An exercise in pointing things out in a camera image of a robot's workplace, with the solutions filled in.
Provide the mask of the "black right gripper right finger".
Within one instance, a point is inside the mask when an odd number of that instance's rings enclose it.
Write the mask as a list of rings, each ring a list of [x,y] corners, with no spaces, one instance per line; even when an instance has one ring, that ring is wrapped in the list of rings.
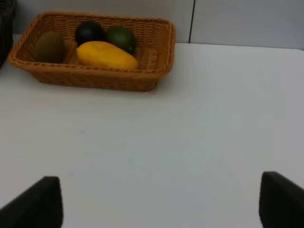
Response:
[[[263,172],[259,217],[264,228],[302,228],[304,189],[278,172]]]

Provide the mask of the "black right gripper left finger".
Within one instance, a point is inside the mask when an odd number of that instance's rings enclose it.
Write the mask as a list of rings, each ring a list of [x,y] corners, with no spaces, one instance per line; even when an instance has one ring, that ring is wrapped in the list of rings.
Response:
[[[60,179],[46,176],[0,209],[2,228],[60,228],[63,199]]]

